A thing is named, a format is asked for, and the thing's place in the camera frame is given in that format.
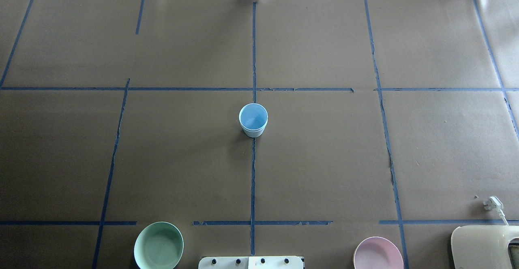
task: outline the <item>bowl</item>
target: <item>bowl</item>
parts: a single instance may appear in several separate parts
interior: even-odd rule
[[[168,222],[156,222],[141,231],[133,255],[141,269],[172,269],[180,261],[184,239],[180,230]]]
[[[369,237],[355,249],[355,269],[403,269],[404,261],[398,248],[383,237]]]

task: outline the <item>white device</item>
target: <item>white device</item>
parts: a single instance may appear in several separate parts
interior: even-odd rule
[[[508,225],[503,204],[491,196],[486,210],[497,210],[505,225],[466,225],[450,237],[456,269],[519,269],[519,226]]]
[[[304,269],[298,256],[226,256],[204,257],[198,269]]]

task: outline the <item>pink bowl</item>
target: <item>pink bowl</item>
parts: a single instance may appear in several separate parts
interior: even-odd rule
[[[363,240],[355,249],[355,269],[403,269],[402,255],[394,243],[383,237]]]

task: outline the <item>grid line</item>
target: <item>grid line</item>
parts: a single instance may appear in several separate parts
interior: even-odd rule
[[[508,109],[508,114],[510,115],[510,119],[512,120],[512,125],[514,127],[515,136],[519,140],[519,130],[517,130],[517,122],[515,121],[515,116],[512,111],[512,107],[510,106],[510,101],[508,100],[508,95],[506,94],[503,79],[501,78],[501,73],[499,73],[499,68],[495,62],[495,57],[493,56],[493,51],[490,46],[490,42],[488,42],[488,36],[485,31],[485,26],[483,25],[483,21],[481,19],[480,8],[478,7],[478,2],[476,0],[472,0],[474,3],[474,8],[476,10],[476,16],[478,17],[478,23],[480,24],[481,33],[483,34],[483,38],[485,38],[485,44],[488,49],[488,54],[490,55],[490,59],[492,61],[493,69],[495,71],[495,75],[497,76],[497,80],[499,81],[499,86],[501,87],[501,91],[503,92],[504,102],[506,104],[506,108]]]
[[[135,34],[139,35],[139,30],[141,29],[141,18],[142,18],[142,10],[144,9],[144,0],[141,0],[141,8],[139,10],[139,18],[137,20],[137,27],[135,29]]]
[[[384,137],[386,138],[386,147],[389,154],[389,162],[391,169],[391,180],[393,182],[393,194],[395,196],[395,205],[397,208],[397,217],[398,217],[398,227],[400,230],[400,241],[402,243],[402,254],[404,256],[404,265],[406,269],[409,269],[409,261],[407,258],[407,247],[405,244],[405,235],[404,235],[404,225],[402,223],[402,212],[400,210],[400,199],[398,196],[398,187],[397,187],[397,177],[395,176],[395,166],[393,165],[393,155],[391,153],[391,142],[389,141],[389,132],[388,125],[386,120],[386,111],[384,110],[384,99],[382,97],[382,86],[380,84],[380,76],[378,74],[377,62],[375,60],[375,43],[373,41],[373,32],[371,29],[371,20],[369,18],[369,6],[367,0],[364,0],[365,9],[366,9],[366,20],[367,20],[367,30],[369,32],[369,42],[371,44],[371,56],[373,57],[373,68],[375,70],[375,78],[377,81],[377,91],[378,91],[378,100],[380,102],[380,112],[382,114],[382,123],[384,125]]]
[[[511,224],[519,224],[519,220],[507,220]],[[396,220],[381,220],[378,224],[395,225],[399,224]],[[402,220],[402,224],[502,224],[501,219],[429,219],[429,220]]]
[[[5,91],[124,91],[124,87],[3,87]],[[128,91],[211,91],[239,92],[253,88],[130,87]],[[519,88],[381,88],[382,92],[519,92]],[[256,88],[257,92],[355,92],[353,88]]]
[[[331,220],[256,220],[254,225],[329,225]],[[193,221],[194,226],[204,225],[251,225],[248,220]]]
[[[99,221],[0,221],[0,225],[99,225]],[[137,225],[137,221],[105,221],[104,225]]]
[[[96,242],[96,251],[94,252],[94,258],[92,262],[92,269],[96,269],[97,267],[97,260],[99,256],[99,249],[101,247],[101,238],[103,235],[103,227],[105,223],[106,218],[106,208],[108,206],[108,198],[110,195],[110,187],[112,185],[112,178],[114,175],[114,167],[115,167],[115,155],[117,154],[117,148],[119,146],[119,138],[121,134],[121,122],[122,122],[122,115],[124,114],[124,107],[126,105],[126,97],[128,97],[128,85],[130,84],[130,79],[126,81],[126,90],[124,90],[124,97],[122,98],[122,106],[121,106],[121,113],[119,115],[119,123],[117,124],[117,133],[115,135],[115,143],[114,143],[114,151],[112,153],[112,161],[110,163],[110,173],[108,174],[108,181],[106,182],[106,192],[104,195],[104,203],[103,203],[103,210],[101,212],[101,220],[99,221],[99,230],[98,230],[98,238]]]
[[[29,12],[31,11],[31,6],[32,6],[33,1],[34,0],[30,0],[29,5],[27,5],[26,14],[24,15],[24,19],[22,20],[22,23],[20,24],[20,29],[18,30],[18,34],[16,35],[16,39],[13,44],[13,48],[11,49],[11,53],[9,54],[9,58],[7,59],[7,64],[5,65],[2,79],[0,79],[0,89],[2,88],[2,85],[4,85],[5,78],[7,77],[7,72],[9,71],[9,66],[11,65],[11,60],[13,60],[13,56],[15,55],[16,46],[18,45],[18,41],[20,40],[20,36],[22,35],[22,31],[24,30],[24,26],[27,21],[27,16],[29,16]]]
[[[256,5],[252,3],[252,102],[256,103]],[[256,218],[256,138],[252,138],[251,164],[251,256],[256,254],[255,248],[255,218]]]

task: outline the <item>white power cord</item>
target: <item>white power cord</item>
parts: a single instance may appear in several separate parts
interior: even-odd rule
[[[499,198],[497,198],[495,196],[490,196],[490,197],[488,197],[487,201],[483,201],[483,205],[485,206],[486,210],[492,210],[492,209],[497,210],[497,214],[499,215],[501,220],[503,220],[504,225],[508,225],[508,221],[504,217],[503,204],[499,200]]]

